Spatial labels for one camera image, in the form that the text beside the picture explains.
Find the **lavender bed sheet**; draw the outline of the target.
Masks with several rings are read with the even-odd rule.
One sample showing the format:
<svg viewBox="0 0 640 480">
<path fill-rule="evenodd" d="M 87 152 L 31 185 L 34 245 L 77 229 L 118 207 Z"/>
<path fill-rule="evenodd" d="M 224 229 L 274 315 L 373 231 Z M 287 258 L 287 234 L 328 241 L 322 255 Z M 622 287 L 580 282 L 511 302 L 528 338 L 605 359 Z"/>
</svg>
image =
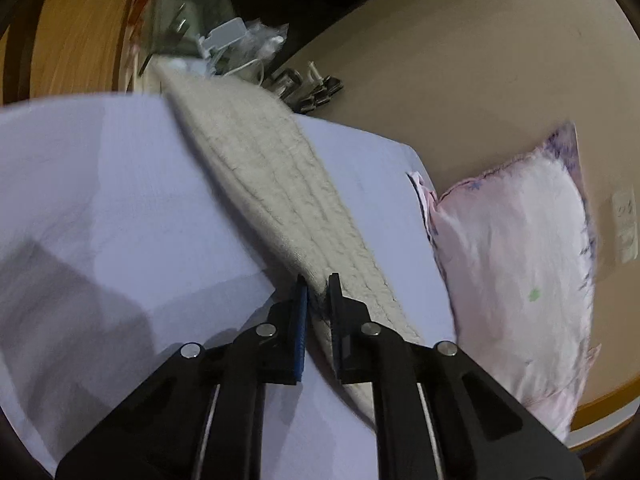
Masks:
<svg viewBox="0 0 640 480">
<path fill-rule="evenodd" d="M 424 344 L 456 339 L 410 146 L 320 119 L 303 134 Z M 189 341 L 262 320 L 295 278 L 192 155 L 159 96 L 1 111 L 1 408 L 44 471 Z M 263 479 L 377 479 L 373 430 L 312 346 L 267 390 Z"/>
</svg>

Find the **wooden headboard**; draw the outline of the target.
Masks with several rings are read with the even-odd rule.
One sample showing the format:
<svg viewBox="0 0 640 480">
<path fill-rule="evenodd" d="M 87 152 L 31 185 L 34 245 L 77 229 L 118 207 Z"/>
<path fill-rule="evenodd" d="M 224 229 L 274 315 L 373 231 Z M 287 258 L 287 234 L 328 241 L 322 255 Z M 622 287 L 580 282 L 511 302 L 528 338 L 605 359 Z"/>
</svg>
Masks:
<svg viewBox="0 0 640 480">
<path fill-rule="evenodd" d="M 576 411 L 565 444 L 571 450 L 592 445 L 630 423 L 639 407 L 639 378 L 582 404 Z"/>
</svg>

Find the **black binder clips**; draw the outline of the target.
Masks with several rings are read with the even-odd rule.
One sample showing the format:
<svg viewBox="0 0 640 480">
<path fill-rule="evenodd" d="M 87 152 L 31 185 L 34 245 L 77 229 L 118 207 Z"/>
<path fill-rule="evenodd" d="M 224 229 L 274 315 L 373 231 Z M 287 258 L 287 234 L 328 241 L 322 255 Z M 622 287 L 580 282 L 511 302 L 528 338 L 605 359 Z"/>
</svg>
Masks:
<svg viewBox="0 0 640 480">
<path fill-rule="evenodd" d="M 307 115 L 331 102 L 344 88 L 343 81 L 334 76 L 322 76 L 314 62 L 307 64 L 303 75 L 287 67 L 269 77 L 262 85 L 277 96 L 292 112 Z"/>
</svg>

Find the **white wall socket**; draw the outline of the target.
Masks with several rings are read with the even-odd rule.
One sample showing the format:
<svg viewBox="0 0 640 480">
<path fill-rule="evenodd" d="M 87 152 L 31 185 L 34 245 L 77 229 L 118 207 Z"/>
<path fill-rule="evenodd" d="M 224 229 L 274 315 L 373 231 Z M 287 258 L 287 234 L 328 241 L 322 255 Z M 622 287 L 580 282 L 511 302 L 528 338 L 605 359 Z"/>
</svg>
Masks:
<svg viewBox="0 0 640 480">
<path fill-rule="evenodd" d="M 633 188 L 621 188 L 612 195 L 616 260 L 625 264 L 638 258 L 639 231 Z"/>
</svg>

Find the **beige cable-knit sweater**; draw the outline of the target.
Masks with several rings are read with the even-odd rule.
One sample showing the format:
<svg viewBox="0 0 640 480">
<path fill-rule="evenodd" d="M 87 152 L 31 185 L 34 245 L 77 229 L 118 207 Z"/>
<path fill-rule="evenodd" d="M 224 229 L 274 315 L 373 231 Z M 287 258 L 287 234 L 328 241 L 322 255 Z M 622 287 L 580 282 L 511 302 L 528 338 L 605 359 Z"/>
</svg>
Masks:
<svg viewBox="0 0 640 480">
<path fill-rule="evenodd" d="M 421 342 L 292 112 L 238 78 L 206 78 L 165 60 L 155 61 L 154 72 L 186 140 L 224 194 L 288 270 L 307 281 L 318 306 L 311 326 L 326 358 L 336 355 L 324 304 L 334 272 L 376 320 Z"/>
</svg>

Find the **wooden nightstand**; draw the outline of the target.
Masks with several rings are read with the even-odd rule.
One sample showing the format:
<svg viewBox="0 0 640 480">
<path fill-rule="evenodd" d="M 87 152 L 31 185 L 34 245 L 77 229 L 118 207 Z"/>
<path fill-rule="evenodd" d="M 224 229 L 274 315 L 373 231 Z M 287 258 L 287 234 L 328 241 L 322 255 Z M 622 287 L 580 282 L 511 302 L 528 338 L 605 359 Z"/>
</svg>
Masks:
<svg viewBox="0 0 640 480">
<path fill-rule="evenodd" d="M 1 21 L 1 103 L 115 91 L 131 0 L 13 0 Z"/>
</svg>

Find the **white power adapter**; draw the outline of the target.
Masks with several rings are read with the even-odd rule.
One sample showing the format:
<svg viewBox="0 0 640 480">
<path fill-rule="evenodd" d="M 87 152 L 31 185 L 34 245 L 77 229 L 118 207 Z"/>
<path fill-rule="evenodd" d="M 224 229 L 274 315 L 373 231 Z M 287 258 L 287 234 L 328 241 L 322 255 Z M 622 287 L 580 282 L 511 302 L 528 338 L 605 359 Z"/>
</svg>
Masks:
<svg viewBox="0 0 640 480">
<path fill-rule="evenodd" d="M 247 33 L 242 18 L 232 18 L 213 28 L 207 35 L 198 36 L 196 45 L 204 60 L 209 60 L 214 54 L 224 52 L 232 44 L 242 40 Z"/>
</svg>

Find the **pink floral pillow left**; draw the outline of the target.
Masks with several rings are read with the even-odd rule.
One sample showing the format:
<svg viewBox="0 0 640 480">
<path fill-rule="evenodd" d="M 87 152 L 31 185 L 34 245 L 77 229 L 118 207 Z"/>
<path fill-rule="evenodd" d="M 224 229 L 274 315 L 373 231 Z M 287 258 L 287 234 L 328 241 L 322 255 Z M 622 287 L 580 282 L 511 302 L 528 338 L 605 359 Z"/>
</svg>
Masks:
<svg viewBox="0 0 640 480">
<path fill-rule="evenodd" d="M 599 352 L 590 344 L 597 237 L 575 125 L 442 195 L 410 179 L 458 346 L 565 440 Z"/>
</svg>

